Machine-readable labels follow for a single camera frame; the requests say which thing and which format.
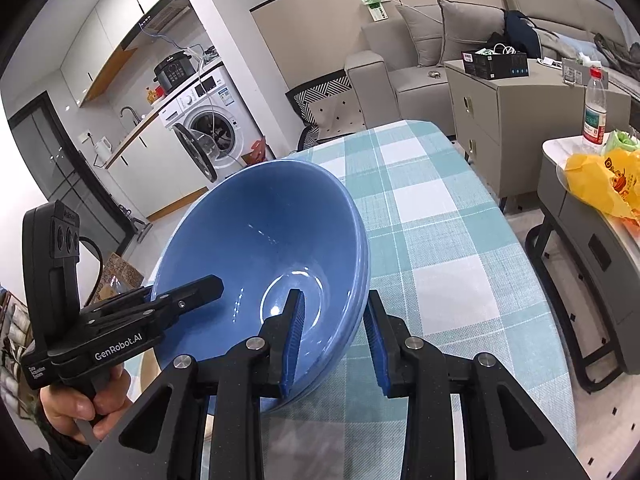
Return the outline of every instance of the blue bowl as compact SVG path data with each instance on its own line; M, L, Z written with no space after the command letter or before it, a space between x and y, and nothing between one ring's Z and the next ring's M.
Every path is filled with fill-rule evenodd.
M299 288L305 324L294 384L287 399L262 399L269 410L319 386L353 341L369 291L367 234L353 199L327 170L265 162L194 205L164 252L152 297L208 274L222 279L222 297L166 332L155 348L158 362L164 368L180 354L225 354L257 335Z

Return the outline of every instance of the teal and white tablecloth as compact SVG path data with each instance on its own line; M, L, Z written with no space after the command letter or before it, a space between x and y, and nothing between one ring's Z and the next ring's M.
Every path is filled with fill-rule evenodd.
M444 134L401 121L292 158L326 168L353 196L369 235L371 288L386 311L443 352L493 353L575 449L571 384L544 293L494 200ZM452 408L463 472L457 396ZM266 478L399 478L406 410L405 399L382 396L361 326L322 386L262 418Z

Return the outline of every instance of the ceiling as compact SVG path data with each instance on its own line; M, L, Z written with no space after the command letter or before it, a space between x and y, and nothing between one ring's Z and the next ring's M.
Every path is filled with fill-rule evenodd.
M13 100L31 84L60 68L84 20L99 0L49 0L22 38L0 87Z

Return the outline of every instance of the sofa armrest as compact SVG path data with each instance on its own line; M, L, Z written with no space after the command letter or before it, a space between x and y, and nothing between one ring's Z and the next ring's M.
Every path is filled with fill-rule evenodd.
M356 92L367 128L395 123L402 118L382 56L370 50L351 54L344 71Z

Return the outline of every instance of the black door frame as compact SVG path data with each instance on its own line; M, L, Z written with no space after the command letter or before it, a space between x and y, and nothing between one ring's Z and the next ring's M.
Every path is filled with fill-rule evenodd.
M24 105L19 111L17 111L8 120L9 128L13 130L23 120L33 114L36 110L42 110L45 118L49 121L49 124L53 131L56 140L60 143L65 156L71 162L74 170L80 176L80 179L84 181L89 191L91 191L98 199L100 205L105 209L107 213L116 221L118 226L125 232L125 238L118 246L116 254L122 256L122 253L126 250L127 246L133 240L136 235L136 230L131 224L130 220L126 217L123 211L118 207L118 204L111 197L111 195L104 189L104 186L95 176L95 173L89 167L84 156L78 152L78 149L74 146L71 138L65 130L64 125L60 121L56 109L51 102L51 98L47 91L33 98L26 105Z

